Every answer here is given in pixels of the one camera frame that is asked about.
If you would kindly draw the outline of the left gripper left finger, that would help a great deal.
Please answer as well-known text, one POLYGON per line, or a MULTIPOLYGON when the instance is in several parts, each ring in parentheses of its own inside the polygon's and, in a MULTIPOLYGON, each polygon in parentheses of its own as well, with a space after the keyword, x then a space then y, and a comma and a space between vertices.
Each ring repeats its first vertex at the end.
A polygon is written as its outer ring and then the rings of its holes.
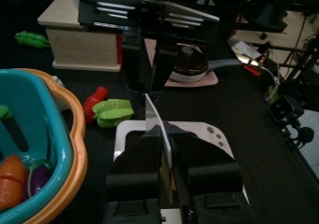
POLYGON ((106 177, 103 224, 160 224, 160 127, 115 159, 106 177))

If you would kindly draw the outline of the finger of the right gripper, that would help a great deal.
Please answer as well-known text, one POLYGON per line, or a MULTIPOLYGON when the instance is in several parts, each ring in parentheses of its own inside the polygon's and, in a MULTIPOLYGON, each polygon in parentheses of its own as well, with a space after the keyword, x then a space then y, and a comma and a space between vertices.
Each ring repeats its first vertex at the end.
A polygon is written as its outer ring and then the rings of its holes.
POLYGON ((160 92, 171 76, 178 57, 175 43, 159 40, 155 48, 151 92, 160 92))
POLYGON ((143 90, 140 83, 140 35, 132 31, 122 34, 122 70, 126 75, 128 90, 143 90))

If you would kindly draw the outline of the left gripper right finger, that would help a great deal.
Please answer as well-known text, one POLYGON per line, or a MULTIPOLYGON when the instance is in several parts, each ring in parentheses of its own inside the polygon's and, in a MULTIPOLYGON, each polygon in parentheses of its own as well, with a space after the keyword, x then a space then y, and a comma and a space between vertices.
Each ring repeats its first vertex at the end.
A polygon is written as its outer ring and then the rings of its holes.
POLYGON ((166 129, 182 224, 254 224, 235 158, 179 126, 166 129))

